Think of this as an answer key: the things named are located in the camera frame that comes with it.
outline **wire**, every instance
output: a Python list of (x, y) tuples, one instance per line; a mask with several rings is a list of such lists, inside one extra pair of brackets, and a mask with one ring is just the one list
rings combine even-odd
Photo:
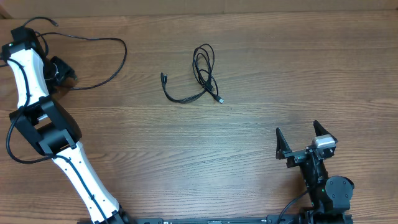
[(289, 202), (286, 207), (280, 212), (278, 220), (276, 222), (276, 224), (280, 224), (280, 220), (282, 219), (282, 217), (284, 216), (284, 213), (289, 209), (290, 206), (292, 206), (294, 203), (296, 203), (300, 198), (302, 198), (304, 195), (308, 194), (312, 189), (307, 189), (305, 192), (303, 192), (302, 194), (300, 194), (298, 197), (296, 197), (295, 199), (293, 199), (291, 202)]
[(103, 82), (101, 82), (99, 84), (95, 84), (93, 86), (89, 86), (89, 87), (72, 87), (72, 88), (69, 88), (70, 90), (90, 90), (92, 88), (96, 88), (96, 87), (99, 87), (101, 85), (104, 85), (105, 83), (111, 81), (120, 72), (120, 70), (123, 68), (124, 63), (126, 62), (127, 45), (122, 39), (119, 39), (119, 38), (115, 38), (115, 37), (86, 38), (86, 37), (79, 37), (79, 36), (69, 35), (69, 34), (61, 34), (61, 33), (58, 33), (58, 32), (47, 32), (47, 33), (38, 35), (38, 37), (43, 38), (44, 35), (62, 35), (62, 36), (65, 36), (65, 37), (71, 37), (71, 38), (76, 38), (76, 39), (81, 39), (81, 40), (117, 40), (117, 41), (122, 42), (122, 44), (124, 46), (124, 57), (123, 57), (123, 60), (122, 60), (122, 62), (120, 64), (119, 68), (107, 80), (105, 80), (105, 81), (103, 81)]
[[(209, 48), (211, 49), (211, 53), (213, 55), (212, 62), (210, 61), (209, 53), (207, 52), (206, 49), (203, 48), (204, 46), (209, 46)], [(201, 58), (205, 59), (207, 70), (199, 69), (198, 61)], [(164, 94), (167, 97), (167, 99), (169, 99), (170, 101), (176, 102), (176, 103), (191, 103), (191, 102), (199, 99), (204, 93), (208, 92), (217, 102), (224, 103), (224, 100), (218, 95), (218, 85), (217, 85), (216, 80), (213, 77), (214, 62), (215, 62), (214, 50), (210, 46), (210, 44), (202, 44), (201, 46), (197, 47), (193, 51), (192, 71), (193, 71), (193, 75), (195, 76), (195, 79), (197, 80), (197, 82), (203, 87), (203, 91), (201, 93), (198, 93), (196, 95), (193, 95), (193, 96), (181, 99), (181, 100), (176, 100), (167, 93), (167, 91), (166, 91), (167, 75), (164, 73), (161, 73), (160, 81), (162, 82), (163, 91), (164, 91)], [(205, 80), (203, 78), (202, 72), (207, 74), (207, 80)], [(213, 89), (213, 86), (211, 85), (211, 81), (214, 81), (214, 84), (216, 87), (216, 94), (213, 93), (214, 89)]]
[(8, 64), (5, 63), (4, 65), (0, 65), (0, 68), (3, 68), (3, 67), (5, 67), (5, 66), (8, 66)]
[(39, 32), (35, 31), (35, 33), (38, 34), (38, 37), (42, 38), (42, 40), (44, 42), (44, 45), (45, 45), (45, 53), (44, 53), (44, 55), (47, 57), (47, 55), (49, 54), (49, 45), (47, 44), (47, 41), (45, 41), (44, 37)]
[(24, 23), (24, 25), (22, 25), (22, 26), (25, 27), (28, 23), (30, 23), (30, 22), (32, 22), (33, 20), (36, 20), (36, 19), (45, 19), (45, 20), (47, 20), (47, 21), (50, 21), (51, 24), (53, 24), (54, 26), (58, 26), (57, 22), (55, 22), (54, 20), (52, 20), (52, 19), (50, 19), (50, 18), (48, 18), (48, 17), (44, 17), (44, 16), (36, 16), (36, 17), (33, 17), (33, 18), (29, 19), (28, 21), (26, 21), (26, 22)]

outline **black plastic part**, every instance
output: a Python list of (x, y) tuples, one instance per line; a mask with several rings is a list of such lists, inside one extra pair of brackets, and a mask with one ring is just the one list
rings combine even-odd
[[(279, 215), (268, 215), (267, 216), (267, 223), (270, 224), (277, 224)], [(280, 219), (280, 224), (299, 224), (300, 223), (300, 216), (299, 215), (284, 215)]]
[(291, 152), (292, 150), (287, 144), (287, 141), (282, 134), (282, 131), (279, 128), (276, 128), (276, 158), (285, 159), (285, 154)]
[(53, 67), (54, 71), (49, 73), (50, 76), (45, 77), (48, 85), (62, 86), (67, 78), (77, 79), (74, 69), (57, 56), (51, 58), (50, 62), (55, 66)]
[(1, 56), (5, 63), (7, 63), (11, 54), (28, 49), (34, 49), (42, 60), (45, 59), (45, 52), (34, 30), (21, 26), (11, 30), (11, 35), (14, 41), (2, 46)]
[(167, 83), (167, 75), (164, 74), (163, 72), (160, 73), (160, 80), (162, 83), (166, 84)]
[[(325, 128), (322, 127), (322, 125), (317, 120), (313, 121), (313, 128), (315, 129), (315, 134), (317, 136), (330, 134)], [(332, 134), (330, 135), (335, 140), (335, 142), (338, 143), (337, 138), (335, 138)]]
[(267, 224), (267, 218), (189, 218), (182, 220), (164, 220), (164, 224)]
[(349, 210), (349, 201), (353, 197), (354, 188), (345, 177), (334, 176), (325, 184), (323, 201), (325, 212), (342, 213)]
[[(14, 120), (19, 111), (10, 114)], [(38, 118), (46, 114), (51, 123), (36, 129)], [(26, 138), (32, 147), (42, 156), (56, 154), (65, 147), (75, 147), (81, 138), (81, 131), (76, 121), (51, 96), (41, 97), (39, 102), (26, 108), (24, 114), (16, 123), (18, 131)]]
[(299, 166), (307, 188), (314, 188), (319, 182), (329, 178), (323, 161), (316, 161), (315, 165), (314, 162), (307, 161), (301, 163)]
[(137, 218), (134, 221), (135, 224), (163, 224), (161, 218)]

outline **wood grain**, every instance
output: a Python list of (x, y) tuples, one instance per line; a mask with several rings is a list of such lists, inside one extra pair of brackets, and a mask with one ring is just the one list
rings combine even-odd
[(396, 10), (398, 0), (2, 0), (7, 19)]
[[(35, 21), (39, 32), (119, 37), (127, 62), (110, 83), (71, 91), (60, 103), (76, 119), (91, 164), (134, 217), (262, 217), (303, 191), (298, 168), (275, 159), (275, 128), (293, 149), (310, 144), (317, 119), (340, 141), (330, 175), (355, 184), (356, 223), (398, 222), (398, 12), (301, 12), (213, 16), (140, 16)], [(0, 42), (23, 21), (1, 20)], [(118, 67), (117, 42), (48, 36), (50, 56), (69, 63), (80, 86)], [(200, 91), (193, 49), (215, 49), (223, 105)], [(10, 68), (2, 68), (0, 133), (17, 104)], [(37, 158), (16, 131), (11, 147)], [(301, 200), (291, 209), (308, 205)], [(88, 212), (52, 162), (22, 165), (0, 151), (0, 223), (76, 223)]]

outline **black joint housing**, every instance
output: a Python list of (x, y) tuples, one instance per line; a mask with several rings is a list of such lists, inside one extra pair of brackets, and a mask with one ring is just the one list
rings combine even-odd
[(5, 63), (7, 63), (13, 53), (29, 49), (34, 49), (40, 58), (45, 60), (45, 53), (34, 30), (21, 26), (11, 30), (11, 35), (14, 41), (1, 47), (1, 57)]
[(67, 78), (77, 79), (74, 69), (57, 56), (52, 57), (50, 63), (52, 71), (47, 73), (49, 77), (45, 77), (48, 80), (46, 83), (52, 86), (63, 86)]
[[(20, 111), (10, 113), (10, 120), (16, 119)], [(39, 118), (48, 116), (51, 123), (36, 129)], [(15, 127), (42, 156), (56, 154), (67, 146), (75, 147), (81, 138), (76, 121), (51, 96), (41, 97), (38, 102), (26, 108)]]

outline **usb connector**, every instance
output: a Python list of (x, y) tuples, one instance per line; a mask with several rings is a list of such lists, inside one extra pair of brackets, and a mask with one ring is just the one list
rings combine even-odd
[(214, 98), (217, 102), (219, 102), (219, 103), (221, 103), (221, 104), (223, 104), (224, 103), (224, 100), (220, 97), (220, 96), (217, 96), (216, 98)]

